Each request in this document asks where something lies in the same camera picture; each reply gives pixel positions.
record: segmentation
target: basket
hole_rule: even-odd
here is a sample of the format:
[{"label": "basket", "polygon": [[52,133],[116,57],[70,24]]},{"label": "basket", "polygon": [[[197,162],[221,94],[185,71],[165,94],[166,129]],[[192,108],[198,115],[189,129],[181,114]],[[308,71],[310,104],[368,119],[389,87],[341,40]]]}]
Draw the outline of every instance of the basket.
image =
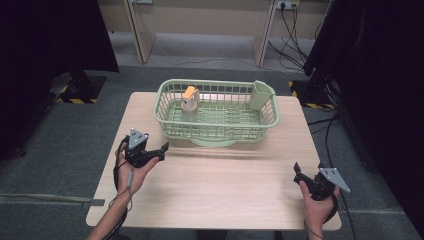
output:
[{"label": "basket", "polygon": [[[189,86],[199,90],[200,99],[187,120],[182,102]],[[158,90],[153,115],[169,139],[207,147],[261,141],[280,120],[275,91],[261,81],[170,79]]]}]

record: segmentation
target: hand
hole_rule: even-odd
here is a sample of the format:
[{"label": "hand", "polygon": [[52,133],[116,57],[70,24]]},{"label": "hand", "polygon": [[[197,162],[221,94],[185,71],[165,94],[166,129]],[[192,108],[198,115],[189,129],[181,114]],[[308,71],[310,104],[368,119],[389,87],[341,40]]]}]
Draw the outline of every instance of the hand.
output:
[{"label": "hand", "polygon": [[[304,181],[299,181],[299,186],[303,194],[303,214],[308,227],[308,235],[311,237],[312,234],[310,231],[312,231],[322,237],[322,226],[333,209],[333,199],[329,196],[322,201],[315,201],[311,198],[308,186]],[[336,197],[340,195],[340,188],[338,186],[334,189],[334,195]]]},{"label": "hand", "polygon": [[[146,165],[144,165],[141,168],[134,168],[127,162],[127,160],[124,157],[124,154],[122,153],[125,150],[125,147],[127,146],[126,143],[122,144],[121,151],[115,152],[115,154],[119,154],[119,165],[123,164],[119,168],[119,182],[118,182],[118,193],[121,194],[124,191],[127,191],[127,181],[128,177],[133,171],[133,180],[130,187],[130,192],[132,195],[134,195],[143,185],[144,179],[146,178],[147,173],[152,170],[152,168],[156,165],[156,163],[159,161],[158,157],[154,157],[152,160],[150,160]],[[123,194],[124,197],[129,197],[129,194]]]}]

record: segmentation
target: gray carpet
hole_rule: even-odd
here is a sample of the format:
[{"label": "gray carpet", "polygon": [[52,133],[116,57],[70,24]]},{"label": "gray carpet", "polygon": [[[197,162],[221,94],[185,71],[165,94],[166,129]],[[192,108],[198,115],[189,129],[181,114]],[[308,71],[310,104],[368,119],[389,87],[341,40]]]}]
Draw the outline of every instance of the gray carpet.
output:
[{"label": "gray carpet", "polygon": [[[261,80],[278,95],[290,95],[288,81],[306,80],[302,74],[183,68],[121,67],[121,73],[90,71],[107,80],[96,104],[54,103],[25,146],[27,155],[0,162],[0,194],[49,194],[77,197],[75,202],[0,197],[0,239],[84,239],[84,201],[94,196],[98,181],[131,93],[158,90],[172,78],[225,81]],[[58,92],[67,81],[55,79]],[[335,112],[304,108],[308,122],[331,118]],[[327,123],[311,125],[311,132]],[[329,165],[326,129],[313,133],[322,162]],[[352,192],[346,202],[358,239],[421,239],[379,174],[367,171],[358,159],[342,124],[331,126],[328,147],[335,167]],[[340,199],[342,228],[327,239],[353,239],[351,224]],[[123,228],[131,239],[143,239],[145,230]],[[305,239],[303,231],[284,231],[284,239]]]}]

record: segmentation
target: light wood tabletop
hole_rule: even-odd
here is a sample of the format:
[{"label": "light wood tabletop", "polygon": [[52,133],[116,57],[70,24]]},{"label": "light wood tabletop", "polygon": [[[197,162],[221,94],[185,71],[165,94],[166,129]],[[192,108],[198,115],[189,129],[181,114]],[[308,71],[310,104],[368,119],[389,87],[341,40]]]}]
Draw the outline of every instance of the light wood tabletop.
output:
[{"label": "light wood tabletop", "polygon": [[[114,152],[131,128],[149,133],[146,150],[169,141],[153,117],[156,93],[131,95],[111,147],[87,224],[95,226],[116,196]],[[147,175],[133,196],[127,227],[186,229],[304,229],[303,198],[293,181],[296,162],[313,178],[319,158],[302,108],[295,97],[278,97],[280,122],[254,144],[225,148],[200,147],[188,141],[169,141],[165,161]],[[341,227],[338,213],[324,230]]]}]

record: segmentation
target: power outlet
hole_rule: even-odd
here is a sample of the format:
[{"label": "power outlet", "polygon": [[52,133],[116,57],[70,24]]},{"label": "power outlet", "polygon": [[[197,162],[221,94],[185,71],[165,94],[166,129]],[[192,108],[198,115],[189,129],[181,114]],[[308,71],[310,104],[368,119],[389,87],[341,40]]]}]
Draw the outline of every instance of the power outlet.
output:
[{"label": "power outlet", "polygon": [[299,8],[299,2],[285,0],[285,1],[278,1],[278,3],[277,3],[277,9],[278,10],[281,10],[281,3],[283,3],[283,2],[286,4],[286,6],[284,7],[284,10],[292,10],[294,8]]}]

